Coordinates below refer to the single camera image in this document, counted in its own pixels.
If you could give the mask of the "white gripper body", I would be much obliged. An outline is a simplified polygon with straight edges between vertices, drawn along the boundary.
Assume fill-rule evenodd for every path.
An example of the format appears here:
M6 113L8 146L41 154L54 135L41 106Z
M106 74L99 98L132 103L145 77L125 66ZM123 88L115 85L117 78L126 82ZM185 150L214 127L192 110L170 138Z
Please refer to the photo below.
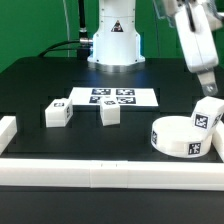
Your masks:
M197 73L217 66L218 55L203 7L193 5L190 9L195 31L190 28L185 5L175 14L175 22L187 67Z

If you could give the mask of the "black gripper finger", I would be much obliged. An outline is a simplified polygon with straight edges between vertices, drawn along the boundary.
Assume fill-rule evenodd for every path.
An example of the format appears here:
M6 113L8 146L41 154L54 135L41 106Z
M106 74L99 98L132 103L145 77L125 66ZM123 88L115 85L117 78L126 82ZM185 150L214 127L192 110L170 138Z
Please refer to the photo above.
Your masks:
M206 71L198 74L198 79L205 96L214 96L218 93L215 74L213 71Z

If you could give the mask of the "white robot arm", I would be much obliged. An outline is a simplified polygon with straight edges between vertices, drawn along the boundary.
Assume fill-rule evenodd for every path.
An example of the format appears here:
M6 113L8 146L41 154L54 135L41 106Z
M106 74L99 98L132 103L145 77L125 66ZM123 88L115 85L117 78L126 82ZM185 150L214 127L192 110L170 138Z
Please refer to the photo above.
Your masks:
M214 68L219 59L212 32L224 24L215 0L153 0L160 19L177 29L187 68L198 76L203 93L218 92ZM135 29L136 0L99 0L99 28L93 35L91 68L126 72L143 65L141 37Z

